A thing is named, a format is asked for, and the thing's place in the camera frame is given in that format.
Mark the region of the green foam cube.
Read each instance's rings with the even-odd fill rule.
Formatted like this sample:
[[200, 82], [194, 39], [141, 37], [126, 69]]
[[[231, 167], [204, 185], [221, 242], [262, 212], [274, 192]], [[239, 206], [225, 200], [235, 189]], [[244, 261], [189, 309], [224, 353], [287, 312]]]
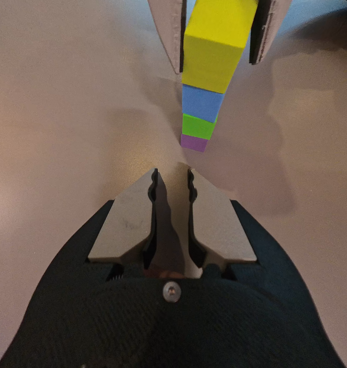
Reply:
[[210, 140], [217, 118], [214, 122], [206, 121], [204, 119], [191, 116], [183, 113], [182, 115], [182, 134], [186, 136], [193, 136], [205, 140]]

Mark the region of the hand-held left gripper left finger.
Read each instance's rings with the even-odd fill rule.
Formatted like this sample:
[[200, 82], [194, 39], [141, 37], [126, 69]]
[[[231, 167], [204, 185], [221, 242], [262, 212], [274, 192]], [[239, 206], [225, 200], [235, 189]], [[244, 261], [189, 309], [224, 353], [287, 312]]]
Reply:
[[88, 255], [91, 263], [149, 268], [157, 249], [157, 180], [152, 168], [115, 198]]

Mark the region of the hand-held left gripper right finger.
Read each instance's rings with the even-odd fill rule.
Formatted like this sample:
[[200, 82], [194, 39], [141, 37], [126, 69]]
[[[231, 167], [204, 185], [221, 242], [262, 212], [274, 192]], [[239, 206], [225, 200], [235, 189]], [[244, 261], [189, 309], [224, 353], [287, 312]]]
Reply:
[[254, 264], [257, 257], [231, 200], [193, 168], [188, 169], [189, 255], [198, 268]]

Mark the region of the blue foam cube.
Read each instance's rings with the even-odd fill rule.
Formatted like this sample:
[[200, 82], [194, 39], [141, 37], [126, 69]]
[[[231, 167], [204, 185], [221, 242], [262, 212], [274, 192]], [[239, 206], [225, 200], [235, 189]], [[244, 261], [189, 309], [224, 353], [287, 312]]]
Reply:
[[225, 94], [182, 85], [182, 112], [215, 123]]

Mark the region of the yellow foam cube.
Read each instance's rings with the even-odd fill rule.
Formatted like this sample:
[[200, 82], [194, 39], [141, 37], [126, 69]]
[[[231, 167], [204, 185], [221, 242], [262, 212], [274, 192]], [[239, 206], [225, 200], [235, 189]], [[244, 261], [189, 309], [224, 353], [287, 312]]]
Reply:
[[224, 94], [246, 46], [258, 1], [198, 0], [184, 33], [182, 83]]

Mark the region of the purple foam cube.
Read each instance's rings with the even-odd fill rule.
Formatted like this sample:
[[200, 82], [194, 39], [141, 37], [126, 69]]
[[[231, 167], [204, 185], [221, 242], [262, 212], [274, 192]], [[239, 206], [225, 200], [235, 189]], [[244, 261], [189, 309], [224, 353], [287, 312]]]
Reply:
[[195, 150], [198, 152], [204, 152], [207, 146], [208, 140], [195, 136], [188, 136], [181, 134], [180, 145], [183, 148]]

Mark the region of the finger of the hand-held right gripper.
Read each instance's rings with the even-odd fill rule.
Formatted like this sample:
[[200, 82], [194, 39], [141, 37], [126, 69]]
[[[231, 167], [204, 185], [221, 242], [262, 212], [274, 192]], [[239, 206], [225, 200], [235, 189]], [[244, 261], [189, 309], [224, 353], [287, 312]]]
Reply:
[[183, 71], [186, 0], [150, 0], [153, 21], [175, 74]]
[[249, 63], [259, 64], [269, 51], [291, 0], [259, 0], [250, 32]]

